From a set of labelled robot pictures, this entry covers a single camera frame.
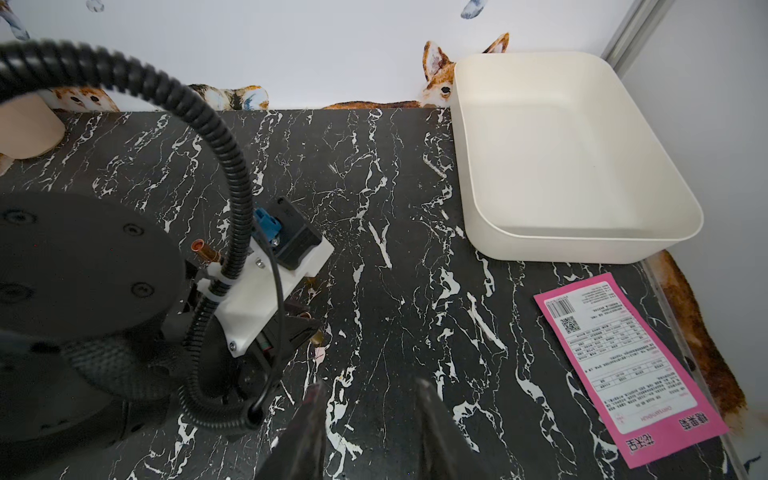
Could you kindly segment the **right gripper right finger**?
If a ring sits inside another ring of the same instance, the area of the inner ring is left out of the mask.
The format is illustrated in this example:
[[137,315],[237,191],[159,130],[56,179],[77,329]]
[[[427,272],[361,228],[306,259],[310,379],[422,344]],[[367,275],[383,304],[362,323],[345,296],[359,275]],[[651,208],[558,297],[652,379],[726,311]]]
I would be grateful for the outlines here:
[[424,379],[415,380],[416,417],[420,431],[419,479],[489,479],[465,437]]

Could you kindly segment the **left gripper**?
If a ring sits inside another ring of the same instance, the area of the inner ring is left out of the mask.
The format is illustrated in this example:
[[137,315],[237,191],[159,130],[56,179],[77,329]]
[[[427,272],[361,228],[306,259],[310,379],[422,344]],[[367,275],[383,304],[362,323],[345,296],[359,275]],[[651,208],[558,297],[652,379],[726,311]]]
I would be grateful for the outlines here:
[[235,357],[235,344],[226,339],[218,317],[197,321],[198,304],[205,300],[197,289],[199,277],[199,269],[188,264],[184,320],[165,328],[166,336],[180,340],[191,354],[181,411],[190,420],[261,420],[289,360],[321,333],[322,322],[306,306],[287,300],[284,314],[273,315],[244,354]]

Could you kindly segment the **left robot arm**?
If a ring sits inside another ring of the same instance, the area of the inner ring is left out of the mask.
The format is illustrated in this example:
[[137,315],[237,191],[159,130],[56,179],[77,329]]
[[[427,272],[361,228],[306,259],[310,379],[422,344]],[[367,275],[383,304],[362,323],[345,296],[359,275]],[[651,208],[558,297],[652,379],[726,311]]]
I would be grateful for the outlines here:
[[22,478],[175,416],[256,431],[289,355],[319,322],[288,295],[333,248],[286,199],[246,225],[244,268],[182,257],[123,205],[1,198],[1,475]]

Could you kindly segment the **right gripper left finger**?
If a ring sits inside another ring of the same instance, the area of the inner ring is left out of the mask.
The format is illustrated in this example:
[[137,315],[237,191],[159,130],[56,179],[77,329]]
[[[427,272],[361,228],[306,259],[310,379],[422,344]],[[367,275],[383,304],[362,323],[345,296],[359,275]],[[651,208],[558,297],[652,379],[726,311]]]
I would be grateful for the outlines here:
[[327,387],[308,387],[296,414],[255,475],[261,479],[322,479],[326,450]]

